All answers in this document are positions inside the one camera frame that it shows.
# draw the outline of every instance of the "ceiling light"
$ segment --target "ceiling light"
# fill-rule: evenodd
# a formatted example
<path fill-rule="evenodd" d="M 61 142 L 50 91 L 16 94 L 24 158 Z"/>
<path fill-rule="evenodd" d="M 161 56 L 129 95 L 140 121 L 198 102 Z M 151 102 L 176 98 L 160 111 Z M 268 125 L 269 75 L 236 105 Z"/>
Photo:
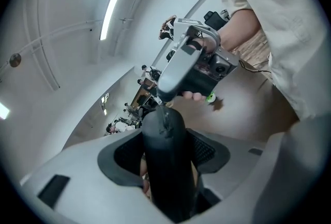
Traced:
<path fill-rule="evenodd" d="M 6 119 L 8 114 L 9 114 L 9 109 L 5 107 L 2 103 L 0 103 L 0 117 L 2 119 Z"/>
<path fill-rule="evenodd" d="M 102 24 L 102 28 L 101 28 L 100 40 L 105 40 L 106 37 L 107 37 L 110 18 L 113 14 L 116 2 L 117 2 L 117 0 L 110 0 L 109 1 L 108 8 L 107 8 L 107 11 L 106 11 L 106 15 L 104 16 L 104 20 L 103 20 L 103 24 Z"/>

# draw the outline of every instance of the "cable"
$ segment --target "cable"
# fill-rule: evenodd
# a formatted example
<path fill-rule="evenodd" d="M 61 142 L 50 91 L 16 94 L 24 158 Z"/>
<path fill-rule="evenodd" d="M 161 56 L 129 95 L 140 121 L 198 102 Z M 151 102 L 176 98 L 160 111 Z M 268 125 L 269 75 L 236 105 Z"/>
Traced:
<path fill-rule="evenodd" d="M 269 61 L 269 60 L 267 60 L 267 61 L 263 61 L 263 62 L 259 62 L 259 63 L 256 63 L 256 64 L 253 65 L 253 67 L 256 66 L 256 65 L 258 65 L 258 64 L 266 63 L 266 62 L 268 62 L 268 61 Z"/>
<path fill-rule="evenodd" d="M 271 73 L 269 70 L 252 70 L 252 69 L 248 69 L 248 68 L 245 67 L 245 65 L 242 61 L 239 61 L 239 63 L 244 69 L 246 69 L 246 70 L 248 70 L 252 73 L 257 73 L 257 72 L 269 72 L 269 73 Z"/>

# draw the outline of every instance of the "white shirt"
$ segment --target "white shirt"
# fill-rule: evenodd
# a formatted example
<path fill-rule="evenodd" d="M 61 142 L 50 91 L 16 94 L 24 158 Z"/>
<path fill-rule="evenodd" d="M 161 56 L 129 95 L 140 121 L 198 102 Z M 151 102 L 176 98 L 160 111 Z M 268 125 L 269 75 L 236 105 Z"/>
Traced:
<path fill-rule="evenodd" d="M 270 46 L 269 67 L 274 84 L 300 119 L 314 116 L 316 109 L 308 106 L 303 97 L 304 89 L 299 89 L 295 80 L 312 56 L 330 43 L 329 25 L 323 19 L 324 13 L 317 6 L 317 0 L 221 1 L 230 17 L 240 9 L 254 10 Z"/>
<path fill-rule="evenodd" d="M 148 68 L 146 69 L 145 76 L 146 76 L 146 78 L 148 78 L 151 82 L 157 84 L 157 81 L 155 81 L 155 80 L 151 77 L 150 71 L 151 71 L 152 69 L 158 70 L 156 67 L 150 66 L 150 67 L 148 67 Z"/>

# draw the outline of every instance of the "handheld controller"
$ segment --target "handheld controller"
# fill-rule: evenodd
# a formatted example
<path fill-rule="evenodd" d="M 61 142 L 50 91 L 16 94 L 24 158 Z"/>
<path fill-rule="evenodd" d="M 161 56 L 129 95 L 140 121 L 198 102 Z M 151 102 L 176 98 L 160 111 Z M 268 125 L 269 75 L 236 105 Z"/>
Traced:
<path fill-rule="evenodd" d="M 205 48 L 194 41 L 202 34 L 215 41 L 212 53 L 206 53 Z M 163 102 L 171 101 L 184 91 L 208 96 L 239 63 L 238 55 L 220 46 L 216 30 L 195 20 L 176 19 L 173 50 L 176 52 L 162 72 L 157 86 L 157 94 Z"/>

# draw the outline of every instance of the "finger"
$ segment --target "finger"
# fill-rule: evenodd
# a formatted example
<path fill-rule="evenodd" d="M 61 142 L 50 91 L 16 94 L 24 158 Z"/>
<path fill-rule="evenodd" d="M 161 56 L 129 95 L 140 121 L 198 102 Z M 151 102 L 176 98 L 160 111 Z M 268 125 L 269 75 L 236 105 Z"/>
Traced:
<path fill-rule="evenodd" d="M 187 91 L 187 92 L 183 92 L 183 97 L 184 97 L 185 99 L 192 99 L 192 97 L 193 97 L 193 93 L 192 93 L 192 92 L 189 92 L 189 91 Z"/>
<path fill-rule="evenodd" d="M 149 182 L 147 180 L 143 180 L 143 192 L 147 193 L 149 189 Z"/>
<path fill-rule="evenodd" d="M 140 176 L 143 177 L 147 173 L 147 163 L 145 160 L 140 161 Z"/>
<path fill-rule="evenodd" d="M 193 94 L 193 100 L 194 101 L 201 101 L 201 99 L 202 99 L 201 93 L 195 93 L 195 94 Z"/>

